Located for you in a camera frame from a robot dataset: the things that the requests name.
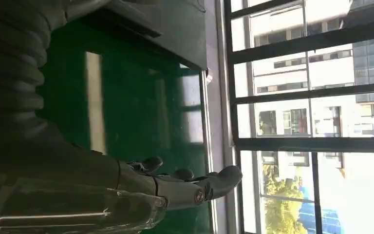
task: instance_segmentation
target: tree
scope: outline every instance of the tree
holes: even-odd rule
[[[276,165],[264,165],[263,174],[265,190],[268,195],[303,198],[299,191],[299,180],[287,179],[277,181]],[[302,203],[279,199],[266,199],[264,204],[266,229],[268,234],[307,234],[299,219],[299,209]]]

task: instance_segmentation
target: green floor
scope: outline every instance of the green floor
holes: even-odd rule
[[[46,82],[39,87],[45,108],[38,114],[56,123],[66,139],[91,147],[86,54],[101,56],[105,145],[121,160],[160,156],[162,171],[190,167],[205,172],[200,132],[198,72],[147,52],[77,21],[53,33]],[[207,234],[207,205],[168,212],[152,231],[160,234]]]

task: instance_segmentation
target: white building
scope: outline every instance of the white building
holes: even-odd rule
[[[264,0],[251,0],[250,5],[261,2]],[[310,36],[337,30],[348,20],[352,8],[369,4],[374,4],[374,0],[306,0],[305,9],[301,2],[295,2],[257,13],[250,17],[250,45],[263,46],[297,39],[306,34]],[[303,11],[306,28],[303,25]],[[310,89],[315,90],[374,83],[374,78],[361,77],[364,73],[374,73],[374,63],[370,63],[374,61],[374,53],[361,53],[363,47],[366,52],[374,50],[374,43],[368,43],[346,44],[254,61],[254,94],[305,91],[309,89],[309,84]],[[374,136],[374,94],[370,96],[350,95],[256,104],[257,137]],[[265,162],[274,161],[265,154]],[[342,154],[327,154],[327,158],[334,161],[335,166],[343,167]],[[295,165],[309,165],[308,158],[301,156],[291,161]]]

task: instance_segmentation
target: black window bar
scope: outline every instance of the black window bar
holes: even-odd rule
[[[314,206],[315,206],[315,221],[316,221],[316,233],[323,233],[322,230],[322,217],[320,207],[320,196],[319,196],[319,177],[318,177],[318,152],[358,152],[358,153],[374,153],[374,137],[313,137],[312,127],[312,113],[311,113],[311,99],[312,98],[324,98],[324,97],[335,97],[335,96],[346,96],[346,95],[367,95],[374,93],[374,83],[350,85],[346,87],[335,86],[333,88],[321,88],[314,89],[311,86],[309,75],[307,75],[308,89],[305,91],[288,92],[279,94],[265,94],[265,95],[254,95],[257,92],[253,82],[254,77],[257,75],[253,74],[252,62],[261,59],[270,59],[278,56],[291,55],[295,53],[305,52],[306,58],[306,69],[298,69],[294,71],[309,70],[309,57],[307,51],[315,51],[322,48],[340,46],[345,44],[352,44],[355,42],[362,42],[366,40],[374,39],[374,4],[369,7],[363,7],[362,9],[356,9],[355,11],[349,12],[348,15],[342,19],[333,20],[335,24],[337,21],[343,22],[344,25],[339,29],[323,32],[315,35],[308,34],[307,21],[305,16],[305,0],[270,0],[254,6],[248,5],[248,0],[243,1],[243,9],[231,12],[231,2],[235,0],[225,0],[225,42],[227,52],[227,75],[228,75],[228,89],[229,89],[229,101],[230,101],[230,114],[231,114],[231,132],[232,138],[235,145],[235,157],[236,163],[241,165],[241,153],[242,151],[251,151],[253,161],[257,164],[257,160],[260,156],[257,155],[258,151],[289,151],[289,152],[310,152],[312,175],[313,175],[313,189],[314,189]],[[250,18],[252,15],[262,11],[269,11],[272,8],[280,7],[284,4],[300,4],[303,7],[303,23],[304,23],[304,37],[276,42],[272,44],[265,44],[251,47],[253,38],[250,37],[249,27]],[[244,30],[245,33],[245,45],[246,49],[240,51],[233,51],[233,38],[232,38],[232,20],[244,19]],[[248,91],[250,95],[247,97],[236,97],[236,81],[235,81],[235,64],[246,63],[247,69],[247,81],[249,84]],[[256,117],[254,106],[256,103],[262,102],[274,102],[274,101],[286,101],[286,100],[297,100],[307,99],[309,101],[309,116],[310,116],[310,131],[309,137],[301,136],[279,136],[264,137],[258,136],[256,133]],[[250,137],[240,138],[239,137],[239,115],[238,106],[248,105],[250,114]],[[254,170],[258,170],[257,166],[253,165]],[[260,203],[260,191],[259,191],[259,179],[255,176],[255,201]],[[241,233],[248,234],[244,229],[243,222],[243,188],[241,185],[238,187],[238,206],[239,206],[239,220]],[[260,222],[260,213],[256,211],[256,223]]]

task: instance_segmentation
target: glass pane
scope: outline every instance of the glass pane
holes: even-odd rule
[[[374,83],[374,40],[308,52],[312,89]]]
[[[254,190],[252,154],[251,151],[241,151],[241,169],[243,173],[243,219],[244,231],[247,233],[256,233],[256,191]]]
[[[313,203],[262,199],[262,231],[267,234],[316,233]]]
[[[311,134],[308,100],[257,103],[255,119],[257,137],[308,137]]]
[[[256,137],[374,137],[374,93],[313,98],[312,120],[308,99],[241,104],[239,125],[251,121],[251,105]],[[240,138],[251,137],[250,126]]]
[[[314,137],[374,137],[374,94],[312,99]]]
[[[306,91],[308,76],[312,90],[374,84],[374,51],[370,52],[372,46],[374,40],[368,40],[235,64],[236,96]],[[358,48],[365,52],[358,55]]]
[[[250,17],[251,47],[257,47],[281,41],[300,38],[303,31],[302,5],[291,3],[280,7],[258,12]]]
[[[319,153],[318,163],[323,233],[374,233],[374,154]]]
[[[266,1],[249,0],[248,5],[253,6]],[[236,10],[243,8],[239,3],[241,1],[234,2],[236,2],[234,3]],[[241,27],[232,26],[232,35],[234,37],[240,34],[240,37],[248,39],[249,42],[246,45],[243,43],[242,46],[250,48],[374,21],[374,0],[305,0],[305,2],[305,17],[302,1],[294,1],[242,18]],[[243,47],[236,47],[235,43],[237,42],[233,40],[234,51],[243,49]]]
[[[308,90],[306,53],[252,62],[254,95]]]
[[[308,152],[258,152],[263,195],[314,200]]]

